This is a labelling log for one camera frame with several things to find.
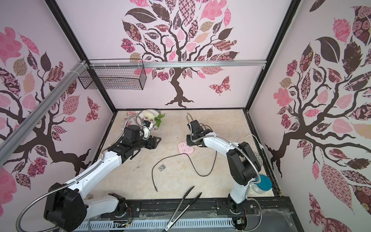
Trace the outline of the pink power strip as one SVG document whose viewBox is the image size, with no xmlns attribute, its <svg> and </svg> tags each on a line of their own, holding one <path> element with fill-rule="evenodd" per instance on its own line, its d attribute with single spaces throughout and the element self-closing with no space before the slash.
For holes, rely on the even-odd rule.
<svg viewBox="0 0 371 232">
<path fill-rule="evenodd" d="M 178 150 L 179 150 L 179 153 L 185 153 L 185 154 L 192 154 L 194 152 L 194 148 L 190 147 L 186 141 L 180 142 L 178 144 Z"/>
</svg>

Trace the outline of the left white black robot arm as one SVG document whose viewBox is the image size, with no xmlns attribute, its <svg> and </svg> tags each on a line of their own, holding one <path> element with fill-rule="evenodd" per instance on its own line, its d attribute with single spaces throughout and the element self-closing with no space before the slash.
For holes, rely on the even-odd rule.
<svg viewBox="0 0 371 232">
<path fill-rule="evenodd" d="M 145 126 L 125 127 L 121 136 L 104 149 L 102 157 L 93 165 L 64 184 L 54 184 L 47 194 L 37 198 L 23 209 L 16 220 L 16 230 L 23 231 L 21 227 L 23 216 L 42 199 L 46 199 L 43 217 L 54 224 L 49 231 L 63 229 L 72 232 L 88 218 L 116 211 L 120 199 L 115 195 L 108 195 L 97 203 L 88 203 L 85 198 L 111 171 L 126 160 L 133 159 L 143 148 L 156 149 L 161 138 L 152 136 L 150 133 L 151 130 Z"/>
</svg>

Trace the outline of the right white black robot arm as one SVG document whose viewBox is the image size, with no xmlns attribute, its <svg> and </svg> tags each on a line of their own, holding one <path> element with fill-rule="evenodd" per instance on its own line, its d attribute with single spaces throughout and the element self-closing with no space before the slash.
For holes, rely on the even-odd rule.
<svg viewBox="0 0 371 232">
<path fill-rule="evenodd" d="M 227 158 L 234 186 L 229 194 L 228 207 L 231 212 L 239 213 L 243 205 L 249 202 L 247 193 L 254 184 L 261 182 L 261 166 L 251 146 L 247 142 L 230 142 L 204 129 L 197 120 L 187 124 L 190 134 L 186 137 L 188 146 L 212 148 Z"/>
</svg>

